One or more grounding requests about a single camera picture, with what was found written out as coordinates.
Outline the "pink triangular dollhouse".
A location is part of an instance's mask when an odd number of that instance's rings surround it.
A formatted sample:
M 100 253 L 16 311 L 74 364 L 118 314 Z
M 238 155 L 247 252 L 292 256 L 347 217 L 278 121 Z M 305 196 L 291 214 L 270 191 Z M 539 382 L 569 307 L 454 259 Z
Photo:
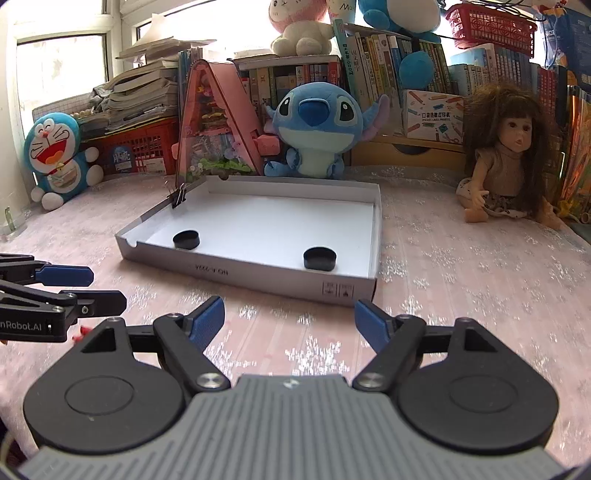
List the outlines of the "pink triangular dollhouse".
M 279 137 L 263 131 L 235 65 L 195 62 L 176 144 L 176 183 L 262 175 L 264 161 L 280 151 Z

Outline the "white cardboard tray box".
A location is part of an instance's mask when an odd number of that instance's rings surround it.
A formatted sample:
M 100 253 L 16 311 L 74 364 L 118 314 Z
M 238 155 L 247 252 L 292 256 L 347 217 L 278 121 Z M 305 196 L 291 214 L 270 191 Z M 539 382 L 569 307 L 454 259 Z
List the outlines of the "white cardboard tray box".
M 352 306 L 373 299 L 380 267 L 381 190 L 374 183 L 305 178 L 204 177 L 185 201 L 166 199 L 115 235 L 123 258 L 295 299 Z M 172 238 L 196 230 L 193 250 Z M 304 268 L 304 251 L 337 253 L 331 272 Z

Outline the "row of books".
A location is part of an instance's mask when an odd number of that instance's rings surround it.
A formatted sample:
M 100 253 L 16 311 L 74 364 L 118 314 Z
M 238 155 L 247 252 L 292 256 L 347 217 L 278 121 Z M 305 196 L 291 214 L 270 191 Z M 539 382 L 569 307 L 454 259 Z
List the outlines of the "row of books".
M 339 21 L 335 25 L 339 57 L 279 57 L 271 53 L 231 60 L 243 89 L 260 119 L 266 107 L 311 82 L 342 84 L 362 108 L 381 95 L 390 97 L 393 120 L 389 128 L 405 135 L 401 89 L 401 60 L 413 52 L 412 37 L 367 29 Z M 434 77 L 425 90 L 462 96 L 465 104 L 488 84 L 514 85 L 534 95 L 552 126 L 564 120 L 568 72 L 559 59 L 540 65 L 527 55 L 486 43 L 448 56 L 443 45 L 420 40 L 420 50 L 434 63 Z

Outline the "white colourful pencil box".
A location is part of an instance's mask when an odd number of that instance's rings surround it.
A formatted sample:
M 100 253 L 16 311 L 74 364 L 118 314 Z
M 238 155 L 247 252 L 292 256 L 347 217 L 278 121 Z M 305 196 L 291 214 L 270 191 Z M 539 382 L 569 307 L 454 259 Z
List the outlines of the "white colourful pencil box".
M 403 123 L 407 138 L 461 144 L 465 100 L 439 92 L 406 90 Z

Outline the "Doraemon plush toy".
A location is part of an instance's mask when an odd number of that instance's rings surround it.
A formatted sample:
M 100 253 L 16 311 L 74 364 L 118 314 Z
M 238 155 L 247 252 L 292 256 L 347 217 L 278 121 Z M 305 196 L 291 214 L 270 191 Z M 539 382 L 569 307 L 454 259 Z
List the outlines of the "Doraemon plush toy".
M 103 169 L 96 164 L 98 149 L 80 150 L 80 142 L 77 121 L 61 112 L 40 117 L 27 134 L 24 161 L 37 180 L 31 199 L 45 211 L 57 210 L 102 182 Z

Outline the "blue Stitch plush toy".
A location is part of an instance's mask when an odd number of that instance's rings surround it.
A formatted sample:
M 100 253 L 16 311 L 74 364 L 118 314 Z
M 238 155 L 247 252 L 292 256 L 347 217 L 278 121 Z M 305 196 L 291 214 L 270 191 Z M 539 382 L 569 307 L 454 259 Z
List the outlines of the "blue Stitch plush toy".
M 286 161 L 264 165 L 267 177 L 339 179 L 342 154 L 373 139 L 390 116 L 390 97 L 381 95 L 367 110 L 341 87 L 328 82 L 297 86 L 266 107 L 273 134 L 287 144 Z

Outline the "brown haired doll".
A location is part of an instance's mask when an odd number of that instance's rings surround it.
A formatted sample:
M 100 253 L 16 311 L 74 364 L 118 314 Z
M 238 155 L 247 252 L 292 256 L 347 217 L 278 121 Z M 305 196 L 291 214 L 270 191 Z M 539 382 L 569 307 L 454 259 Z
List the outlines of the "brown haired doll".
M 456 190 L 465 221 L 533 219 L 560 229 L 545 198 L 549 140 L 546 116 L 532 94 L 513 85 L 479 88 L 465 107 L 466 177 Z

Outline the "white pink plush toy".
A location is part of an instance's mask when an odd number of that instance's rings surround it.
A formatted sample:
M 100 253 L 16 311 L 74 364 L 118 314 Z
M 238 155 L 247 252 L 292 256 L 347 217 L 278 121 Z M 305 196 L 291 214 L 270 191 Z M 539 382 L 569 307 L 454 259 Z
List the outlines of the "white pink plush toy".
M 269 18 L 280 36 L 270 48 L 277 56 L 329 55 L 332 26 L 322 22 L 328 11 L 324 0 L 273 0 Z

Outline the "black round cap right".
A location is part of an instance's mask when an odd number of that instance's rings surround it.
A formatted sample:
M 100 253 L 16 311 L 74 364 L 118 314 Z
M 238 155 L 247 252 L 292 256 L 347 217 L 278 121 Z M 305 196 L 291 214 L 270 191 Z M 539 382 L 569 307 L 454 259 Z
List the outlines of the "black round cap right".
M 303 258 L 305 269 L 331 272 L 335 269 L 337 253 L 331 248 L 317 246 L 305 250 Z

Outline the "stack of papers and books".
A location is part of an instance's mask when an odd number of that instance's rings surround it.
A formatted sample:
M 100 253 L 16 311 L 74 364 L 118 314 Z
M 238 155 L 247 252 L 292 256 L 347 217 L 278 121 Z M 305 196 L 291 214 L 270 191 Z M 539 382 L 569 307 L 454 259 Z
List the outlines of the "stack of papers and books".
M 120 59 L 139 65 L 93 89 L 90 107 L 75 115 L 82 135 L 94 138 L 175 116 L 188 70 L 212 42 L 169 37 L 122 51 Z

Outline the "black round cap left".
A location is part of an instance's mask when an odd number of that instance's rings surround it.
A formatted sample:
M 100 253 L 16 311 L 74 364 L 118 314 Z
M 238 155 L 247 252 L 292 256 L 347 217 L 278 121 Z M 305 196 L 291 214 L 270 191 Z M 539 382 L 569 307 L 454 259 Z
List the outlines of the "black round cap left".
M 173 236 L 172 242 L 175 248 L 193 250 L 200 244 L 199 233 L 196 230 L 183 230 Z

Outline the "red plastic crate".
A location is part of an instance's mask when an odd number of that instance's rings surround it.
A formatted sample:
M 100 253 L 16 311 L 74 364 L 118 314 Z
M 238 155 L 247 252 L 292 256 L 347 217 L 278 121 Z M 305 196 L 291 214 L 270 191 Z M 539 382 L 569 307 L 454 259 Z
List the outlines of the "red plastic crate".
M 82 150 L 95 147 L 105 175 L 146 173 L 173 175 L 176 160 L 171 147 L 178 141 L 175 117 L 144 123 L 134 128 L 82 141 Z

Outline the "black binder clip on tray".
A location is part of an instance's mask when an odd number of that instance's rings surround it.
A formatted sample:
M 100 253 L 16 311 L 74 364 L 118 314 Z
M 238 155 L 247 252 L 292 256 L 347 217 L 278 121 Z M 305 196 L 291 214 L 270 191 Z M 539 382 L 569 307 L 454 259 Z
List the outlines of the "black binder clip on tray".
M 179 207 L 185 201 L 186 198 L 186 184 L 184 182 L 181 182 L 179 185 L 173 185 L 170 181 L 166 181 L 165 186 L 168 190 L 168 195 L 166 196 L 167 204 L 172 209 Z

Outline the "black round cap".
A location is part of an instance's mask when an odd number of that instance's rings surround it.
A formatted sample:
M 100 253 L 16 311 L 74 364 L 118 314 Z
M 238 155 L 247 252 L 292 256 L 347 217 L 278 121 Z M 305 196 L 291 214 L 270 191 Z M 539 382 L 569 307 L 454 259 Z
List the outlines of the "black round cap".
M 337 253 L 331 248 L 317 246 L 305 250 L 303 258 L 305 269 L 331 272 L 335 269 Z
M 193 250 L 200 244 L 199 233 L 196 230 L 183 230 L 173 236 L 172 242 L 175 248 Z

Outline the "blue plush toy on shelf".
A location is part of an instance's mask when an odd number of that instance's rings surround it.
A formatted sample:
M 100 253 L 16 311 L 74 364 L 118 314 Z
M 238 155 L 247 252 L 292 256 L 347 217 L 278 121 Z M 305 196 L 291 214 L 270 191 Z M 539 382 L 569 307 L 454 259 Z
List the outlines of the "blue plush toy on shelf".
M 435 34 L 441 23 L 440 5 L 435 0 L 360 0 L 363 20 L 375 29 L 412 37 L 413 52 L 401 60 L 402 90 L 425 90 L 434 77 L 434 63 L 420 50 L 420 40 L 440 44 Z

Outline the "wooden drawer box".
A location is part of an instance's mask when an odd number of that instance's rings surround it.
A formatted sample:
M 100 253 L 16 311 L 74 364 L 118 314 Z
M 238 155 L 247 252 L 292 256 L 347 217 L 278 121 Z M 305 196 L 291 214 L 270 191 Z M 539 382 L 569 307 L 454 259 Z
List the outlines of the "wooden drawer box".
M 351 165 L 441 168 L 463 172 L 466 156 L 461 145 L 379 134 L 356 144 L 349 153 Z

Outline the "red plastic basket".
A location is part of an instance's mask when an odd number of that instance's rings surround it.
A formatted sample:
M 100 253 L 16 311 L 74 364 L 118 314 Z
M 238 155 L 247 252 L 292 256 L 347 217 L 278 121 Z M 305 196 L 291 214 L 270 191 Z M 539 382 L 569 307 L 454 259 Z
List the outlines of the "red plastic basket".
M 527 17 L 475 3 L 460 3 L 452 6 L 445 18 L 458 48 L 493 43 L 529 58 L 534 56 L 537 26 Z

